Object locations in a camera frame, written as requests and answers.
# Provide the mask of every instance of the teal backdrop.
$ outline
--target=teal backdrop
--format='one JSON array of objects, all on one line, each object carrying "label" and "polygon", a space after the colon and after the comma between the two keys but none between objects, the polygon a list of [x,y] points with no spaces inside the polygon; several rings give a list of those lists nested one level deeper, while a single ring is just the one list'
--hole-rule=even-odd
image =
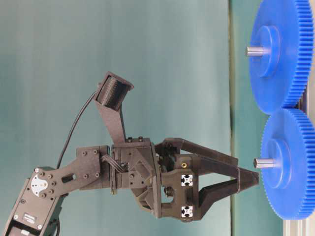
[{"label": "teal backdrop", "polygon": [[[33,169],[56,166],[107,70],[135,86],[124,102],[128,136],[182,137],[230,154],[228,1],[0,0],[0,32],[1,230]],[[63,165],[76,147],[105,144],[112,141],[91,104]],[[210,175],[201,185],[223,180]],[[75,191],[61,224],[62,236],[229,236],[230,199],[184,224],[141,212],[128,190]]]}]

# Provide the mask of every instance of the black cable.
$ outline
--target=black cable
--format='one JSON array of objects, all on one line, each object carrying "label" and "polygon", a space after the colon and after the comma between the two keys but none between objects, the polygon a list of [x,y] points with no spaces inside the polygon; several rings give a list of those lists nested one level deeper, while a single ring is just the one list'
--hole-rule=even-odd
[{"label": "black cable", "polygon": [[60,220],[58,219],[56,236],[59,236],[59,234],[60,234]]},{"label": "black cable", "polygon": [[83,114],[83,112],[84,112],[84,110],[86,109],[86,107],[87,107],[87,106],[89,105],[89,103],[92,101],[92,99],[93,99],[93,97],[94,97],[95,94],[96,94],[96,92],[94,92],[94,93],[90,96],[90,98],[86,101],[86,103],[83,105],[83,107],[82,107],[81,110],[79,111],[79,114],[78,114],[77,117],[75,118],[75,120],[74,120],[74,122],[73,122],[73,124],[72,124],[72,127],[71,127],[71,129],[70,129],[70,131],[69,131],[68,137],[67,137],[67,139],[66,139],[66,141],[65,141],[63,150],[61,151],[61,154],[60,154],[60,156],[59,156],[59,160],[58,160],[58,163],[57,163],[57,169],[59,169],[59,167],[60,167],[61,161],[63,160],[63,155],[64,155],[64,153],[65,153],[65,151],[66,151],[66,149],[67,149],[67,147],[68,147],[68,144],[69,144],[70,139],[71,139],[71,135],[72,135],[72,133],[73,133],[73,130],[74,130],[75,126],[76,126],[77,123],[78,123],[78,120],[80,119],[80,117],[81,117],[81,115]]}]

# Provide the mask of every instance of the spur gear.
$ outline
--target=spur gear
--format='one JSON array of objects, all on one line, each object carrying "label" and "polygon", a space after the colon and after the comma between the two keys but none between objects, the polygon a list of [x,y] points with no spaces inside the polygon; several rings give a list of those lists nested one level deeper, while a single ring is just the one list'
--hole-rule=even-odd
[{"label": "spur gear", "polygon": [[300,220],[315,209],[315,130],[297,109],[273,113],[264,129],[260,159],[265,193],[283,220]]},{"label": "spur gear", "polygon": [[252,92],[260,110],[293,108],[309,78],[314,47],[309,0],[263,0],[252,29]]}]

